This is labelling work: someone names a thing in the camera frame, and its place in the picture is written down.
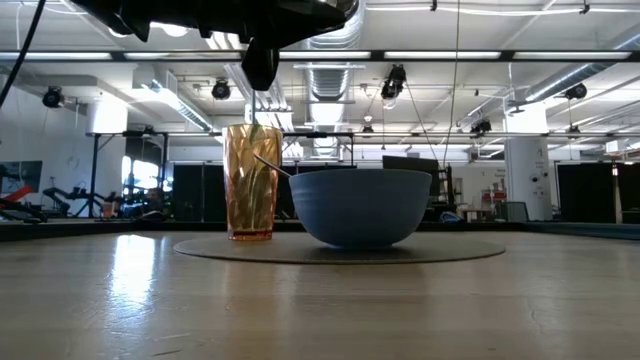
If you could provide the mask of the black table frame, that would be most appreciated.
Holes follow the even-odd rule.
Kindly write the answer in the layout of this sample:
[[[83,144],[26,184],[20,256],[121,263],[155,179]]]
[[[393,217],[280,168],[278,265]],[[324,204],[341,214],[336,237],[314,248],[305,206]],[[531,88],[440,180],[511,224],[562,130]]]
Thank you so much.
[[[567,222],[434,223],[418,226],[419,232],[528,232],[640,241],[640,224]],[[219,222],[56,221],[40,224],[0,222],[0,242],[133,232],[227,232]]]

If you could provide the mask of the round grey placemat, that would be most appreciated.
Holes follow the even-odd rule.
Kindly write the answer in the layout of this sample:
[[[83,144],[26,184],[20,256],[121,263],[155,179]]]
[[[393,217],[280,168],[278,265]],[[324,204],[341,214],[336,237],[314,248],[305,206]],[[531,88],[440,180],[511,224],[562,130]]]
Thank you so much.
[[[469,240],[454,233],[414,233],[384,248],[347,249],[330,246],[307,233],[279,233],[267,241],[232,241],[209,235],[177,243],[178,253],[218,260],[302,264],[382,265],[473,260],[505,252],[501,244]]]

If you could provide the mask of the white pillar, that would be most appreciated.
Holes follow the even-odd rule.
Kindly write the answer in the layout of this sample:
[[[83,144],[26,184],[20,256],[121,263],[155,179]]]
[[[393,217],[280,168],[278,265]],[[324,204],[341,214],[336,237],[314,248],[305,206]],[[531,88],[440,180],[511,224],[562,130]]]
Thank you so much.
[[[505,113],[507,199],[524,202],[530,220],[552,218],[546,107],[524,105]]]

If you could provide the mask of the red bar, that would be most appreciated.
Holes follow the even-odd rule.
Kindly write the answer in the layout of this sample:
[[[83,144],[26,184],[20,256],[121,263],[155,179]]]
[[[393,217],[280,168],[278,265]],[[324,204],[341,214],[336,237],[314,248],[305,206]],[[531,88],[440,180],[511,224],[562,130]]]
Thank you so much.
[[[23,186],[5,197],[0,197],[0,207],[18,205],[21,199],[31,193],[34,193],[34,189],[31,186]]]

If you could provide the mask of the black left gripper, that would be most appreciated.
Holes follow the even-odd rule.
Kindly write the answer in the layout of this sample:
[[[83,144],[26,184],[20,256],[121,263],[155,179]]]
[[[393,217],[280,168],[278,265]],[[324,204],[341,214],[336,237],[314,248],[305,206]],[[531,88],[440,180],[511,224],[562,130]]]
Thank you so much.
[[[359,0],[69,0],[121,35],[146,42],[153,23],[215,32],[249,44],[241,64],[253,90],[268,91],[279,49],[339,30],[357,13]]]

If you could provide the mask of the black overhead crossbar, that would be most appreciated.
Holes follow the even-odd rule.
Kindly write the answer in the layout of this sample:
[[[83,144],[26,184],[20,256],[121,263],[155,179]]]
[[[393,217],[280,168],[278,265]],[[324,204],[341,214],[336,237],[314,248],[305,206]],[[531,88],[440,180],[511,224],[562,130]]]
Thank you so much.
[[[36,51],[30,62],[239,62],[244,51]],[[629,51],[533,51],[533,50],[333,50],[282,51],[285,62],[548,62],[640,63],[640,50]]]

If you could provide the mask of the black partition panel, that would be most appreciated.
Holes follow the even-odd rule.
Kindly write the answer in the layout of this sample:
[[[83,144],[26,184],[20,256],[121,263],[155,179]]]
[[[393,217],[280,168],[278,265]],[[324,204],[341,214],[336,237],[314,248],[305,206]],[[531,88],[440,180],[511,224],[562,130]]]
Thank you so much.
[[[612,165],[580,163],[557,167],[559,207],[564,222],[614,223]]]
[[[222,166],[176,164],[173,175],[174,215],[178,221],[226,221]]]

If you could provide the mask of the blue bowl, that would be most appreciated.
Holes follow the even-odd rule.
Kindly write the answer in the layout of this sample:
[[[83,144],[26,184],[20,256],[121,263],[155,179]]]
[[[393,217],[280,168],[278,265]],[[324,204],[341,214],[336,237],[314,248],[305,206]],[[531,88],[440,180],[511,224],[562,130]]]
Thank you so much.
[[[432,176],[404,169],[334,169],[288,179],[296,214],[317,240],[338,248],[386,248],[416,231]]]

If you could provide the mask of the black metal rack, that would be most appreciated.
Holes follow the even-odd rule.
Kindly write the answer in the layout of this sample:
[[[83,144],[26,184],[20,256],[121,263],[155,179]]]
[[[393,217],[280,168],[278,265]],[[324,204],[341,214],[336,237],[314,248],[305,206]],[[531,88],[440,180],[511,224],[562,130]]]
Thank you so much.
[[[91,175],[90,175],[90,192],[89,199],[91,201],[95,198],[95,188],[96,188],[96,177],[97,177],[97,167],[98,167],[98,154],[100,150],[107,145],[112,139],[116,137],[123,138],[153,138],[153,137],[161,137],[163,142],[161,144],[161,164],[160,164],[160,182],[164,181],[166,174],[166,165],[169,162],[168,153],[169,153],[169,140],[171,138],[184,137],[184,138],[212,138],[222,136],[222,132],[216,131],[208,131],[208,132],[157,132],[157,131],[134,131],[127,130],[124,132],[116,132],[116,133],[95,133],[89,132],[87,133],[88,137],[93,139],[92,146],[92,162],[91,162]],[[348,138],[350,140],[350,145],[348,149],[350,152],[354,151],[355,148],[355,137],[356,134],[353,132],[321,132],[321,131],[311,131],[311,132],[283,132],[284,138],[307,138],[307,139],[320,139],[320,138]]]

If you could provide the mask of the black monitor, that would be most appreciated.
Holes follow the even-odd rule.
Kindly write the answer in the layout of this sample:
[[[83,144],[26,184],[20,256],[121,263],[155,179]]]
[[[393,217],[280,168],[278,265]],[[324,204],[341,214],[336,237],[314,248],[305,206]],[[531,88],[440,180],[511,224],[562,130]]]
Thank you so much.
[[[412,170],[435,174],[439,171],[439,163],[437,160],[416,157],[385,155],[382,157],[382,165],[384,169]]]

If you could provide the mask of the amber plastic tumbler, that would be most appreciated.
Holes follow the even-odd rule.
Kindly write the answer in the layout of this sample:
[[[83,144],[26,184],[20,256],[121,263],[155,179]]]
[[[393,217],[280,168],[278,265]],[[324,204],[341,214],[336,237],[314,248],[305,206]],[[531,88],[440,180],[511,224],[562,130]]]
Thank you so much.
[[[274,165],[281,166],[281,130],[259,125],[255,137],[255,154]],[[251,124],[231,125],[223,129],[223,171],[226,200],[228,236],[233,241],[251,240],[250,183],[253,159],[250,153],[249,135]],[[255,219],[255,228],[263,235],[261,241],[272,239],[275,210],[277,205],[279,173],[256,159],[260,168],[260,194],[256,195],[256,207],[260,217]]]

